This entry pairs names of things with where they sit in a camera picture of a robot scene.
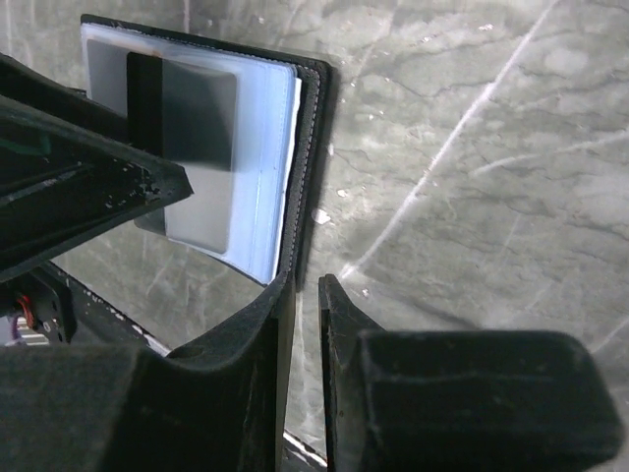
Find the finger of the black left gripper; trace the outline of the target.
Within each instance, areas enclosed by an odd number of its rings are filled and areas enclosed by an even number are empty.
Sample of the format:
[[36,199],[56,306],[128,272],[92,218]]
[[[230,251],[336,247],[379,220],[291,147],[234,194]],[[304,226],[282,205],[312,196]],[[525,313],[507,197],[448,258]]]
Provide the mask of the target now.
[[193,190],[131,147],[124,117],[1,57],[1,279],[8,281]]

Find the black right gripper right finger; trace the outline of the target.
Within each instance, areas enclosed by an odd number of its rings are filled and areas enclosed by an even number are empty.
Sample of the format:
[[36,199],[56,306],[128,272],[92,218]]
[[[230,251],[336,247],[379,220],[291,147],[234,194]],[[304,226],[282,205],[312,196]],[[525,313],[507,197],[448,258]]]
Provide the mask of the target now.
[[624,428],[596,363],[547,330],[390,331],[318,283],[332,471],[585,471]]

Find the thin grey card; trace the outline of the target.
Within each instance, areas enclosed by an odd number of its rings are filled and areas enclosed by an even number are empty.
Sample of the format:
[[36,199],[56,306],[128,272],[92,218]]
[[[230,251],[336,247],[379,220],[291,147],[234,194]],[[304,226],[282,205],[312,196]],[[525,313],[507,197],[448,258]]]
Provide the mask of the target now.
[[91,98],[125,117],[130,143],[182,166],[193,193],[138,228],[201,250],[227,249],[234,187],[234,74],[86,42]]

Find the black leather card holder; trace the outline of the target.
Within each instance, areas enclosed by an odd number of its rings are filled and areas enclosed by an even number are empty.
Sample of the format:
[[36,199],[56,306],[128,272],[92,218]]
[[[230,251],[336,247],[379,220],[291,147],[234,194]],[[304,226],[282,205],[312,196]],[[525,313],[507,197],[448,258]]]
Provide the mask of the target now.
[[295,54],[87,14],[81,17],[81,38],[90,99],[86,59],[90,39],[235,75],[234,187],[227,249],[218,254],[165,238],[262,285],[291,268],[301,249],[313,166],[323,148],[331,66]]

